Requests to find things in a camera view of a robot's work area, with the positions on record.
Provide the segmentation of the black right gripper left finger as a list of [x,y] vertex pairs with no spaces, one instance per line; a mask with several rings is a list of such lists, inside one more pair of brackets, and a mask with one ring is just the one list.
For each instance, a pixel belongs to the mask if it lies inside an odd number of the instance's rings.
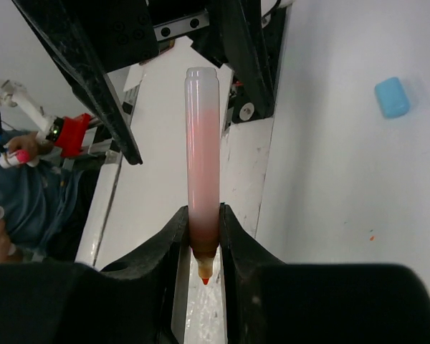
[[0,264],[0,343],[182,343],[188,209],[96,270],[83,263]]

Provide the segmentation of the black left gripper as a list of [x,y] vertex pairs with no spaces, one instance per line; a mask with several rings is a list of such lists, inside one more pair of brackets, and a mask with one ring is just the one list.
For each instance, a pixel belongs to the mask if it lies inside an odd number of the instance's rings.
[[82,23],[63,1],[14,5],[131,165],[143,159],[107,72],[157,57],[167,41],[214,29],[215,5],[228,63],[258,115],[270,116],[273,84],[260,1],[83,1]]

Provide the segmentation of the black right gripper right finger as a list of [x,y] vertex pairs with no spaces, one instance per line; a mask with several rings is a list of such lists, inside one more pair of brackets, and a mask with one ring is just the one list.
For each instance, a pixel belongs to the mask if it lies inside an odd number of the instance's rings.
[[430,343],[430,297],[399,264],[287,264],[219,213],[229,343]]

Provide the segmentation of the pink pencil-shaped highlighter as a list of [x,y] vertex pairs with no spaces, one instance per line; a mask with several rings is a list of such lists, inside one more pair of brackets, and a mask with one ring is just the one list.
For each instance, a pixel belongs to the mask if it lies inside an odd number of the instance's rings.
[[219,246],[220,99],[212,67],[192,67],[185,79],[188,230],[204,285]]

